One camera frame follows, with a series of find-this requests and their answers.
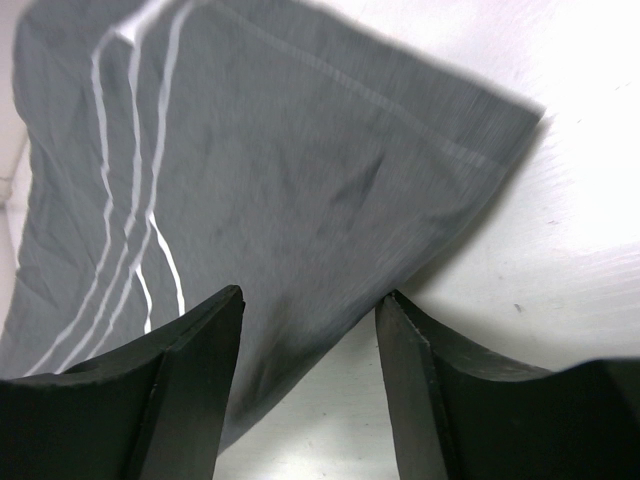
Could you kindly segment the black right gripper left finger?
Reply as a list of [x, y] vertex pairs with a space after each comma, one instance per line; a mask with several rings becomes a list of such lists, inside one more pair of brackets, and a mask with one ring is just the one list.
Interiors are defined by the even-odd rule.
[[230, 285], [60, 374], [1, 384], [5, 479], [209, 479], [244, 300]]

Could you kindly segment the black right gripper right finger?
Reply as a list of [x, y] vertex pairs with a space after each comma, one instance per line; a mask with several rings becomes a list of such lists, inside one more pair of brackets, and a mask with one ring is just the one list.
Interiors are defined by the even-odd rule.
[[635, 479], [639, 362], [552, 372], [468, 339], [392, 292], [375, 308], [403, 479]]

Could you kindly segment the grey striped placemat cloth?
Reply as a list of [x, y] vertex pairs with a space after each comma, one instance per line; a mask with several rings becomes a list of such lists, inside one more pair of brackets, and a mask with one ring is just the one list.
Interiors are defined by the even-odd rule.
[[228, 285], [221, 444], [463, 231], [538, 109], [296, 1], [36, 1], [14, 47], [32, 172], [4, 378], [63, 371]]

